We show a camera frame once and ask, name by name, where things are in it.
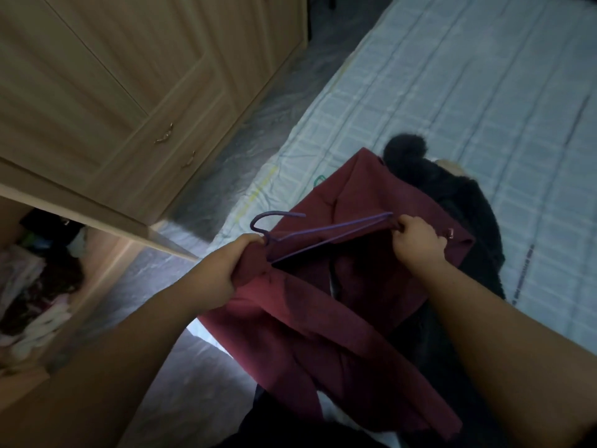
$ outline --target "left hand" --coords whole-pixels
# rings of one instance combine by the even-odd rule
[[[225,305],[234,295],[230,275],[244,249],[251,242],[263,243],[258,234],[243,234],[199,262],[171,286],[188,303],[195,314]]]

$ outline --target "black furry fabric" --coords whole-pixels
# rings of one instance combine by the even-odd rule
[[[422,190],[474,235],[476,242],[460,270],[504,298],[499,270],[504,263],[497,221],[479,184],[458,177],[423,158],[425,140],[402,134],[388,142],[383,160],[392,174]],[[389,337],[392,345],[413,362],[463,421],[459,438],[449,446],[505,447],[503,431],[475,390],[429,302]],[[407,438],[415,447],[445,446],[430,434]]]

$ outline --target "forearm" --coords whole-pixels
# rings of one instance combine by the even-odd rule
[[[196,315],[166,289],[0,414],[10,448],[115,446]]]
[[[568,448],[597,422],[597,357],[446,261],[413,272],[467,373],[518,444]]]

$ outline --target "purple hanger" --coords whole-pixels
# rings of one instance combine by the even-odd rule
[[[287,254],[285,256],[282,256],[281,258],[276,259],[275,261],[272,261],[272,264],[273,264],[273,263],[276,263],[276,262],[281,261],[283,259],[286,259],[286,258],[289,258],[291,256],[294,256],[295,254],[302,253],[303,251],[310,250],[311,248],[320,247],[321,245],[328,244],[328,243],[332,242],[333,240],[340,239],[341,237],[344,237],[344,236],[347,236],[349,234],[353,234],[355,232],[361,231],[362,229],[368,228],[369,226],[377,225],[377,223],[383,222],[384,220],[387,220],[387,219],[393,217],[394,214],[392,212],[382,212],[381,214],[373,215],[373,216],[370,216],[370,217],[358,218],[357,220],[352,220],[351,222],[344,222],[344,223],[338,223],[336,225],[328,225],[328,226],[322,226],[322,227],[318,227],[318,228],[305,229],[303,231],[297,231],[297,232],[294,232],[294,233],[290,233],[290,234],[288,234],[288,235],[286,235],[286,236],[284,236],[284,237],[282,237],[280,239],[276,239],[276,238],[272,237],[272,235],[271,235],[271,233],[269,231],[266,231],[266,230],[261,229],[261,228],[257,228],[255,226],[255,223],[257,223],[259,220],[261,220],[264,217],[268,217],[270,215],[280,215],[280,216],[289,216],[289,217],[306,217],[307,216],[307,215],[305,215],[305,214],[303,214],[301,212],[284,212],[284,211],[268,211],[268,212],[263,212],[263,213],[257,215],[255,218],[252,219],[251,224],[249,226],[250,226],[250,228],[253,231],[263,234],[263,236],[266,239],[266,245],[271,240],[275,240],[277,242],[281,242],[282,240],[286,240],[286,239],[289,239],[289,238],[294,237],[294,236],[300,236],[300,235],[303,235],[303,234],[311,234],[311,233],[320,232],[320,231],[327,231],[329,229],[335,229],[335,228],[340,228],[340,227],[355,225],[357,223],[369,222],[370,221],[370,223],[368,223],[366,225],[363,225],[363,226],[359,226],[359,227],[357,227],[357,228],[355,228],[355,229],[353,229],[353,230],[351,230],[349,232],[342,233],[340,235],[332,237],[331,239],[323,240],[322,242],[319,242],[319,243],[317,243],[315,245],[311,245],[309,247],[305,247],[305,248],[302,248],[301,250],[295,251],[294,253],[290,253],[290,254]]]

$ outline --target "floor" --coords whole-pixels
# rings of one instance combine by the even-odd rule
[[[266,97],[208,176],[191,181],[162,232],[201,256],[259,168],[285,142],[313,99],[375,24],[391,0],[312,2],[313,39]],[[61,352],[54,368],[119,323],[192,263],[145,249]],[[254,381],[226,354],[189,332],[181,335],[119,444],[209,447],[235,432],[251,406]]]

